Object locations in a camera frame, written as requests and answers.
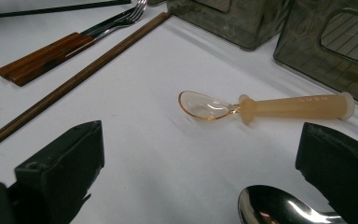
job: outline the spoon handle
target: spoon handle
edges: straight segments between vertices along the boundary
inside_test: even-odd
[[[354,100],[347,92],[266,101],[254,101],[247,95],[242,95],[240,107],[242,122],[245,124],[250,123],[255,116],[348,119],[353,114]]]

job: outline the spoon bowl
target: spoon bowl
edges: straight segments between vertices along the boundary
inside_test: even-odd
[[[179,106],[190,116],[208,121],[224,118],[235,113],[234,105],[194,91],[179,94]]]
[[[335,212],[317,212],[293,195],[263,185],[251,186],[241,192],[238,212],[242,224],[346,223]]]

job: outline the wooden handle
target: wooden handle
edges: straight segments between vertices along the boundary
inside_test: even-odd
[[[241,118],[245,124],[251,122],[255,116],[348,119],[354,110],[354,100],[347,92],[258,102],[242,95],[240,102]]]
[[[88,35],[72,33],[0,68],[0,76],[23,86],[93,44]]]

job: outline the clear plastic spoon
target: clear plastic spoon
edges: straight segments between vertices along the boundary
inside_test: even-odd
[[[266,101],[254,101],[247,95],[241,95],[240,103],[231,105],[201,93],[183,91],[179,94],[179,105],[188,115],[209,121],[240,113],[245,124],[255,116],[349,119],[354,111],[354,100],[347,92]]]

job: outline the metal utensil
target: metal utensil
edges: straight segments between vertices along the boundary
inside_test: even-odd
[[[240,113],[245,124],[250,123],[255,116],[349,119],[354,110],[353,98],[346,92],[258,102],[242,95],[238,105],[231,105],[201,93],[183,91],[179,94],[179,105],[188,115],[208,121]]]
[[[293,195],[263,185],[251,186],[241,192],[238,212],[243,224],[346,223],[335,212],[317,212]]]
[[[102,21],[82,33],[74,32],[48,46],[0,68],[0,76],[23,86],[48,70],[77,55],[119,27],[135,24],[142,16],[147,0],[115,17]]]

